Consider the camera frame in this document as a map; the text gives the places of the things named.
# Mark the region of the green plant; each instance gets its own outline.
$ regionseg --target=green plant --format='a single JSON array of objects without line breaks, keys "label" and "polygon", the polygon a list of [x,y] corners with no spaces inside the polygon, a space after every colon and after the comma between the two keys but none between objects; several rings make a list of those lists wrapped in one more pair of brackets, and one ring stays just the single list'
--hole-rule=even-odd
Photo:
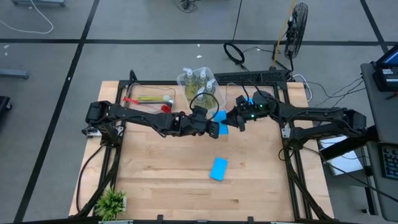
[{"label": "green plant", "polygon": [[103,221],[116,220],[116,215],[124,211],[125,195],[126,193],[122,191],[115,192],[113,188],[110,188],[98,200],[95,212],[102,217]]}]

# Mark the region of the plastic bottle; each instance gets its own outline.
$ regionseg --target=plastic bottle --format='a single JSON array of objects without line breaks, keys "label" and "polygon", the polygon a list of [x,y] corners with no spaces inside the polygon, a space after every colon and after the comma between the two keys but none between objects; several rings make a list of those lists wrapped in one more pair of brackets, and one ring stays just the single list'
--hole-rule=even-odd
[{"label": "plastic bottle", "polygon": [[187,74],[184,77],[185,80],[185,96],[188,101],[191,101],[197,92],[196,76],[193,75],[192,69],[184,68]]},{"label": "plastic bottle", "polygon": [[[214,79],[207,82],[205,92],[210,93],[214,96],[214,94],[216,92],[216,87],[214,86],[213,83],[214,83]],[[206,98],[205,100],[206,100],[206,108],[207,109],[211,109],[216,106],[216,101],[214,100],[213,97],[206,95],[205,98]]]},{"label": "plastic bottle", "polygon": [[[205,88],[204,88],[204,87],[201,87],[201,88],[198,90],[198,94],[203,93],[204,91],[205,91]],[[201,106],[201,107],[203,107],[203,108],[206,108],[206,99],[205,99],[205,95],[204,95],[204,94],[199,95],[199,96],[196,98],[196,100],[195,100],[195,105],[196,105],[196,106]]]},{"label": "plastic bottle", "polygon": [[206,83],[207,83],[208,80],[209,80],[209,78],[208,78],[208,76],[206,74],[206,69],[204,68],[204,69],[202,69],[200,71],[200,76],[199,76],[198,81],[197,81],[198,89],[200,89],[202,87],[206,87]]}]

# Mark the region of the red object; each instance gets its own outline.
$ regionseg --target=red object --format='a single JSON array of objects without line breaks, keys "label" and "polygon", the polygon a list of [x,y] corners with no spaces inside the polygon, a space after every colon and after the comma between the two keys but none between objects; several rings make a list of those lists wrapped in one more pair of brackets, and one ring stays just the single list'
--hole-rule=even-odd
[{"label": "red object", "polygon": [[130,98],[127,98],[127,97],[124,97],[123,100],[124,100],[124,101],[127,101],[127,102],[134,103],[134,104],[138,104],[138,100],[133,100],[133,99],[130,99]]},{"label": "red object", "polygon": [[395,92],[393,95],[391,95],[391,96],[387,97],[387,98],[386,98],[386,100],[393,99],[393,98],[395,98],[395,97],[397,97],[397,96],[398,96],[398,91],[397,91],[397,92]]},{"label": "red object", "polygon": [[164,113],[171,113],[171,112],[172,112],[172,108],[169,107],[169,106],[167,106],[167,105],[163,105],[160,109],[161,109]]}]

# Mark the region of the black floor stripe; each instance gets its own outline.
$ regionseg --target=black floor stripe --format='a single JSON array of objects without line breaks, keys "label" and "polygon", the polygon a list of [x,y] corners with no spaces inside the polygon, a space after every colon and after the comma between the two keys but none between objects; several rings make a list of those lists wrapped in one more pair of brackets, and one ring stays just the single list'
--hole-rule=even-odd
[{"label": "black floor stripe", "polygon": [[[231,40],[118,40],[118,39],[88,39],[84,44],[224,44]],[[79,44],[77,39],[0,39],[0,43],[20,44]],[[234,40],[235,44],[243,45],[273,45],[277,40]],[[304,40],[302,45],[313,46],[377,46],[378,41],[333,41]]]},{"label": "black floor stripe", "polygon": [[365,0],[360,0],[360,1],[361,1],[363,10],[365,11],[366,17],[368,18],[368,20],[372,26],[373,32],[376,35],[377,40],[379,41],[379,43],[381,45],[381,49],[383,49],[383,52],[386,53],[388,51],[387,45],[384,42],[383,36],[381,35],[379,28],[377,27],[376,21],[374,20],[374,18],[372,16],[371,10],[369,9],[369,6]]},{"label": "black floor stripe", "polygon": [[79,44],[79,39],[0,39],[5,44]]},{"label": "black floor stripe", "polygon": [[398,42],[394,42],[394,41],[387,41],[385,42],[387,46],[395,46],[398,44]]},{"label": "black floor stripe", "polygon": [[30,199],[32,197],[33,191],[35,189],[35,185],[36,185],[37,179],[39,178],[40,170],[42,169],[45,156],[46,156],[47,151],[49,149],[50,142],[51,142],[52,136],[53,136],[54,131],[55,131],[55,127],[57,126],[58,119],[60,117],[61,110],[62,110],[63,104],[65,102],[65,98],[67,97],[67,93],[68,93],[68,90],[69,90],[70,83],[72,82],[72,78],[73,78],[73,75],[75,73],[76,66],[77,66],[77,64],[79,62],[81,51],[83,50],[84,40],[87,38],[88,31],[89,31],[89,29],[91,27],[91,23],[93,22],[93,18],[94,18],[96,9],[98,7],[99,1],[100,0],[94,0],[93,6],[91,7],[91,11],[90,11],[90,14],[89,14],[89,16],[87,18],[87,22],[86,22],[85,28],[84,28],[83,33],[81,35],[81,39],[80,39],[81,41],[78,44],[76,52],[75,52],[75,56],[72,59],[72,64],[70,65],[70,68],[69,68],[69,71],[68,71],[68,75],[67,75],[67,77],[65,79],[65,82],[63,84],[60,97],[58,99],[57,105],[55,106],[55,110],[54,110],[54,113],[53,113],[53,115],[51,117],[51,122],[50,122],[49,128],[47,129],[47,132],[45,134],[45,137],[44,137],[44,140],[43,140],[43,144],[42,144],[42,147],[40,148],[39,155],[37,156],[37,160],[36,160],[36,163],[34,165],[32,174],[30,175],[30,178],[29,178],[28,184],[26,186],[24,195],[22,196],[21,203],[19,204],[18,211],[17,211],[15,219],[14,219],[14,223],[18,223],[18,222],[22,222],[23,221],[25,213],[26,213],[26,210],[27,210],[27,207],[29,206],[29,202],[30,202]]}]

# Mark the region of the wooden tabletop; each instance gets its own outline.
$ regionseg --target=wooden tabletop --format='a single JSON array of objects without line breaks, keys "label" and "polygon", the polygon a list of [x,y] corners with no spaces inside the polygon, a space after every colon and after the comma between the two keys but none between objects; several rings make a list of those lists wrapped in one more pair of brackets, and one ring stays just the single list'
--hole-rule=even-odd
[{"label": "wooden tabletop", "polygon": [[[98,100],[114,102],[117,85],[118,82],[103,82]],[[190,113],[178,86],[157,87],[175,89],[174,111]],[[288,87],[290,102],[307,107],[302,83],[288,83]],[[225,95],[226,87],[220,88]],[[255,92],[253,87],[247,89],[250,95]],[[260,89],[273,93],[268,87]],[[132,97],[159,94],[159,91],[136,85]],[[241,87],[228,86],[227,109],[222,110],[230,110],[235,98],[242,94]],[[312,122],[296,121],[295,125],[309,128]],[[116,182],[116,189],[127,193],[127,209],[118,218],[154,220],[161,214],[165,220],[243,221],[253,216],[255,221],[294,221],[285,163],[278,159],[282,148],[279,125],[270,118],[262,118],[247,122],[245,132],[228,129],[229,134],[218,139],[208,135],[162,138],[151,128],[128,123]],[[87,141],[82,165],[99,148],[99,143],[99,137]],[[318,150],[315,141],[305,146]],[[333,217],[319,156],[305,150],[300,153],[308,191],[325,213]],[[80,207],[98,186],[103,156],[104,150],[83,174]],[[222,182],[209,178],[215,157],[228,160]],[[297,192],[304,217],[302,196]],[[75,195],[70,208],[70,215],[73,214],[76,214]]]}]

